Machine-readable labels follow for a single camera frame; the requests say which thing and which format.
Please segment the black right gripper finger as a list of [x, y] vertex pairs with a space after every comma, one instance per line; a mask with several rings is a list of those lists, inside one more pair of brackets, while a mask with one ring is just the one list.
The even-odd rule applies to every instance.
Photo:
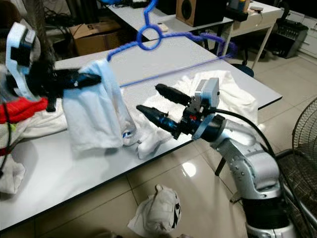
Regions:
[[165, 97], [170, 102], [174, 102], [175, 104], [188, 106], [190, 103], [191, 97], [176, 88], [167, 86], [165, 84], [157, 84], [156, 90], [159, 95]]
[[168, 117], [167, 113], [163, 113], [156, 108], [147, 107], [145, 105], [137, 105], [136, 109], [140, 111], [145, 118], [157, 127], [167, 131], [173, 138], [180, 137], [180, 129], [178, 122]]

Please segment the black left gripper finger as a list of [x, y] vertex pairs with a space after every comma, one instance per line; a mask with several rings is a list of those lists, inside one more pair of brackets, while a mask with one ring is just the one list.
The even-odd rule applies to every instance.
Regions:
[[81, 89], [95, 86], [101, 83], [101, 79], [69, 79], [63, 82], [64, 89]]
[[101, 76], [94, 73], [83, 73], [78, 70], [66, 70], [66, 78], [69, 81], [100, 81]]

